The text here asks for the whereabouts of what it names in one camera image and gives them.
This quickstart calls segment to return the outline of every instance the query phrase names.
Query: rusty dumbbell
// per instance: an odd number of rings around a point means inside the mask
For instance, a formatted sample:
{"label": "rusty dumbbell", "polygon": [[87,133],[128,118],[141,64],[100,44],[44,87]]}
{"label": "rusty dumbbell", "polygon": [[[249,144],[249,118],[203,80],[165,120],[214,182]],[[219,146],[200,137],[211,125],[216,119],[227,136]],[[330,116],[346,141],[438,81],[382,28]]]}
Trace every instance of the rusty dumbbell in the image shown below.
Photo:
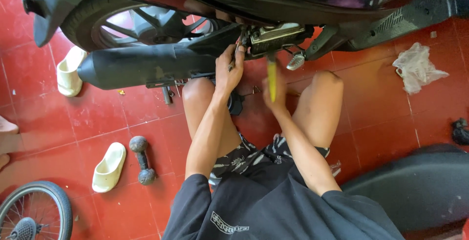
{"label": "rusty dumbbell", "polygon": [[138,173],[138,182],[142,185],[150,185],[155,181],[155,170],[148,167],[145,154],[145,149],[148,147],[147,140],[143,136],[132,137],[128,146],[135,152],[140,165],[141,171]]}

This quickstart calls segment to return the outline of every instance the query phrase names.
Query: black cloth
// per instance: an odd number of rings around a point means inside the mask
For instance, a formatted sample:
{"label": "black cloth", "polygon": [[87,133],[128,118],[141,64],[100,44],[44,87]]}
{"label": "black cloth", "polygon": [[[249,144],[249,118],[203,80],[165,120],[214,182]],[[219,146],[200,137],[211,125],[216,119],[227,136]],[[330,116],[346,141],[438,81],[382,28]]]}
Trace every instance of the black cloth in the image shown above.
{"label": "black cloth", "polygon": [[163,240],[402,240],[378,203],[308,189],[294,163],[263,163],[223,175],[213,194],[205,176],[177,193]]}

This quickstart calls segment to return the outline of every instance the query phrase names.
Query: rear fender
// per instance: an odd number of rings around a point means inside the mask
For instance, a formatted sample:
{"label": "rear fender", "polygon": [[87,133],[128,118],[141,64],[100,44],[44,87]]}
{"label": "rear fender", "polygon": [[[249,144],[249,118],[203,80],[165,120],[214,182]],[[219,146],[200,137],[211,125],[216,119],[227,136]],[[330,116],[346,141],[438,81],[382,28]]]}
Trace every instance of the rear fender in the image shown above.
{"label": "rear fender", "polygon": [[22,0],[27,14],[34,16],[34,42],[47,44],[70,11],[82,0]]}

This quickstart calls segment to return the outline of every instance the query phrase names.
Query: yellow screwdriver handle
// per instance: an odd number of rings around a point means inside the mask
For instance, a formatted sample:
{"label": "yellow screwdriver handle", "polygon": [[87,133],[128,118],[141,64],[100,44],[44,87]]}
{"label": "yellow screwdriver handle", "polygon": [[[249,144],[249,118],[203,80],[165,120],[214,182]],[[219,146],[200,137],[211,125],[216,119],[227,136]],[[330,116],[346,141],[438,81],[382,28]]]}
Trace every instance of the yellow screwdriver handle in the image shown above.
{"label": "yellow screwdriver handle", "polygon": [[267,78],[269,80],[270,100],[275,102],[277,87],[277,64],[275,61],[267,60]]}

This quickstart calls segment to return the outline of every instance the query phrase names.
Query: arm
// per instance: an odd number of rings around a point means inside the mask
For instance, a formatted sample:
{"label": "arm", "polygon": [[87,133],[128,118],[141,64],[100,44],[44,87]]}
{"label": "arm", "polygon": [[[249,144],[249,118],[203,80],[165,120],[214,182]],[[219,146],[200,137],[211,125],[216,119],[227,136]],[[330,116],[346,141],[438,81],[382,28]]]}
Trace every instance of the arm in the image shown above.
{"label": "arm", "polygon": [[236,53],[235,67],[228,72],[234,50],[235,45],[230,45],[215,61],[215,93],[192,139],[186,160],[186,179],[193,174],[202,174],[209,178],[217,160],[223,128],[223,110],[226,109],[230,93],[243,75],[243,46],[240,46]]}
{"label": "arm", "polygon": [[285,107],[287,85],[283,75],[277,70],[277,96],[275,102],[271,102],[267,80],[265,79],[263,83],[264,102],[277,118],[290,147],[295,165],[308,188],[319,196],[331,190],[340,191],[341,189],[335,182],[326,160],[293,122],[290,112]]}

